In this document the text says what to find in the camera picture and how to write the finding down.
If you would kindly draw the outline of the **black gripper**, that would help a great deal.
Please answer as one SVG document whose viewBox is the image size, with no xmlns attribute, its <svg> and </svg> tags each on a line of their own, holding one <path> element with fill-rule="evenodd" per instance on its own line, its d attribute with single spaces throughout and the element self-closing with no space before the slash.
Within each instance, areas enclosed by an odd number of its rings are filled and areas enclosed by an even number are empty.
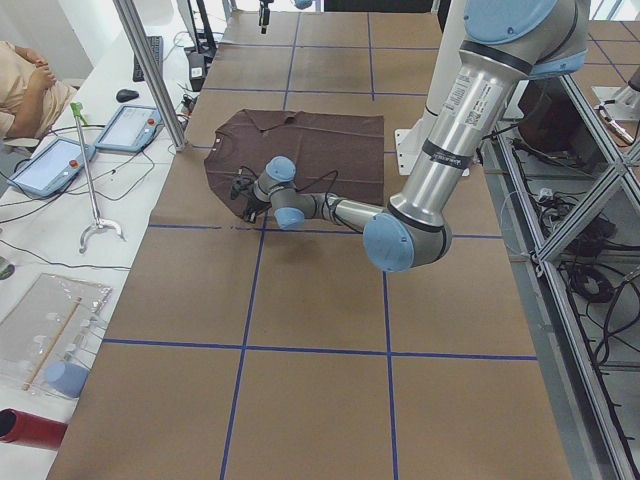
<svg viewBox="0 0 640 480">
<path fill-rule="evenodd" d="M 260 0 L 259 1 L 259 26 L 268 26 L 270 21 L 270 4 L 272 0 Z"/>
<path fill-rule="evenodd" d="M 243 220 L 245 222 L 256 223 L 261 218 L 261 215 L 267 212 L 270 207 L 270 202 L 265 202 L 257 198 L 249 198 L 246 212 L 243 213 Z"/>
</svg>

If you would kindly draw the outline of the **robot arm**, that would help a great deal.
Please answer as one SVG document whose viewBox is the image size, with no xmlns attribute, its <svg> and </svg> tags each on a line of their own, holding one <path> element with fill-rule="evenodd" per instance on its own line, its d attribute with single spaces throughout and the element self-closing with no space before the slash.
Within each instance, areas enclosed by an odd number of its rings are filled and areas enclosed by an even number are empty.
<svg viewBox="0 0 640 480">
<path fill-rule="evenodd" d="M 273 0 L 260 0 L 259 1 L 259 20 L 258 20 L 258 25 L 259 27 L 263 30 L 266 31 L 268 25 L 269 25 L 269 21 L 270 21 L 270 14 L 271 14 L 271 9 L 270 9 L 270 4 L 273 3 Z M 304 10 L 306 8 L 309 8 L 311 5 L 314 4 L 313 0 L 294 0 L 293 1 L 294 6 L 299 9 L 299 10 Z"/>
<path fill-rule="evenodd" d="M 475 150 L 519 82 L 582 67 L 589 13 L 587 1 L 452 2 L 445 31 L 461 35 L 455 49 L 461 65 L 403 189 L 386 206 L 303 194 L 294 185 L 293 162 L 276 156 L 255 180 L 235 182 L 236 194 L 247 197 L 242 219 L 253 222 L 271 210 L 283 230 L 308 219 L 360 229 L 369 260 L 386 272 L 438 261 L 452 240 L 443 209 Z"/>
</svg>

